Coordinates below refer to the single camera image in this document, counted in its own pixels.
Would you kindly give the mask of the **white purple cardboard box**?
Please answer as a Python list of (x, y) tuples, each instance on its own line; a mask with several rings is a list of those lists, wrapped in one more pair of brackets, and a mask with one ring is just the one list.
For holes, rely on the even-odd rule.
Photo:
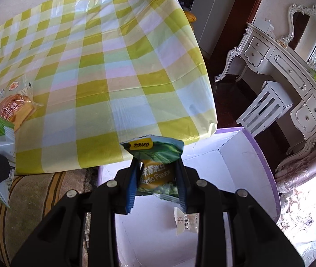
[(248, 130), (219, 129), (174, 162), (180, 206), (199, 215), (198, 233), (175, 236), (170, 204), (136, 200), (118, 179), (100, 186), (106, 209), (90, 225), (92, 266), (118, 266), (118, 248), (136, 266), (283, 266), (289, 245), (277, 227), (280, 197)]

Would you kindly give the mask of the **white wardrobe cabinet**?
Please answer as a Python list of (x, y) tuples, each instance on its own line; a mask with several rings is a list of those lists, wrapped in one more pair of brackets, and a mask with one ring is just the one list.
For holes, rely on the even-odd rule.
[(200, 49), (206, 57), (210, 57), (220, 38), (235, 0), (194, 0), (192, 13), (194, 34)]

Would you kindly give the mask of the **white slatted stool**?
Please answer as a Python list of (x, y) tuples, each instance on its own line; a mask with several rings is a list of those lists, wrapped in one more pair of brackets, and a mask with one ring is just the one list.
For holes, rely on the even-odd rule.
[(283, 86), (275, 81), (265, 81), (257, 98), (236, 123), (246, 128), (253, 137), (266, 130), (293, 106)]

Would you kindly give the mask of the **striped plush cushion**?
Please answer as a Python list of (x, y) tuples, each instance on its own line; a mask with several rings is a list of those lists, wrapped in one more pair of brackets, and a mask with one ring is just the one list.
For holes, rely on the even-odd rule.
[(0, 202), (0, 261), (13, 257), (44, 216), (71, 189), (89, 192), (97, 186), (98, 168), (14, 177), (9, 208)]

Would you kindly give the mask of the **white ornate dressing table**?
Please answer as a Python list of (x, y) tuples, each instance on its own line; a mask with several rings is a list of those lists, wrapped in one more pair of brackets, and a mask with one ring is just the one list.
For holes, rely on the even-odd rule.
[(243, 59), (247, 69), (271, 76), (288, 92), (294, 103), (290, 109), (293, 127), (303, 135), (303, 146), (298, 146), (291, 157), (309, 154), (316, 144), (316, 81), (311, 68), (289, 47), (249, 23), (239, 45), (228, 52), (216, 82), (225, 78), (236, 57)]

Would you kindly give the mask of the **green checkered tablecloth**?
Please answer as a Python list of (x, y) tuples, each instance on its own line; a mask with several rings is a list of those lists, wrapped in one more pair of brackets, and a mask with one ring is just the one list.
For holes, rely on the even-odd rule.
[(16, 134), (16, 173), (128, 159), (122, 142), (191, 144), (217, 127), (212, 88), (178, 0), (51, 0), (0, 25), (0, 87), (25, 77), (39, 108)]

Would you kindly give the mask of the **green pea snack packet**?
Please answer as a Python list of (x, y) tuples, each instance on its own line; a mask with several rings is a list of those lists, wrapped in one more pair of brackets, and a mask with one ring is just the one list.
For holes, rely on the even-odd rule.
[(183, 141), (148, 135), (121, 145), (139, 161), (137, 196), (154, 195), (162, 200), (178, 200), (177, 183), (170, 164), (181, 158)]

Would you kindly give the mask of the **small white candy wrapper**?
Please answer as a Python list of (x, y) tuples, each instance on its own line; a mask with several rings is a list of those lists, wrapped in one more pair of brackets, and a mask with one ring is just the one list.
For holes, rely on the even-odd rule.
[(179, 207), (174, 207), (176, 235), (180, 235), (185, 231), (198, 234), (199, 218), (198, 213), (186, 214)]

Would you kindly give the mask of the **ornate white mirror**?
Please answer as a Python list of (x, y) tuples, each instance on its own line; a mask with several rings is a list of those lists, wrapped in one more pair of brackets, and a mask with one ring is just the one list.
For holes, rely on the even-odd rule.
[(311, 7), (289, 6), (288, 27), (288, 33), (279, 41), (316, 71), (316, 4)]

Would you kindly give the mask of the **pink embroidered curtain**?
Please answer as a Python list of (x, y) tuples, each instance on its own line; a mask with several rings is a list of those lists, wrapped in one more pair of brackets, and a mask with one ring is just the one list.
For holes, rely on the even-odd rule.
[(316, 147), (276, 173), (281, 200), (278, 227), (310, 266), (316, 259)]

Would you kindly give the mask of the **tiger-skin cake bread package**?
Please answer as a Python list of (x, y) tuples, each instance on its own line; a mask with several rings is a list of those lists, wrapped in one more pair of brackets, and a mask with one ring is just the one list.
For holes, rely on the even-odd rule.
[(0, 118), (17, 131), (39, 104), (33, 100), (33, 86), (25, 75), (0, 86)]

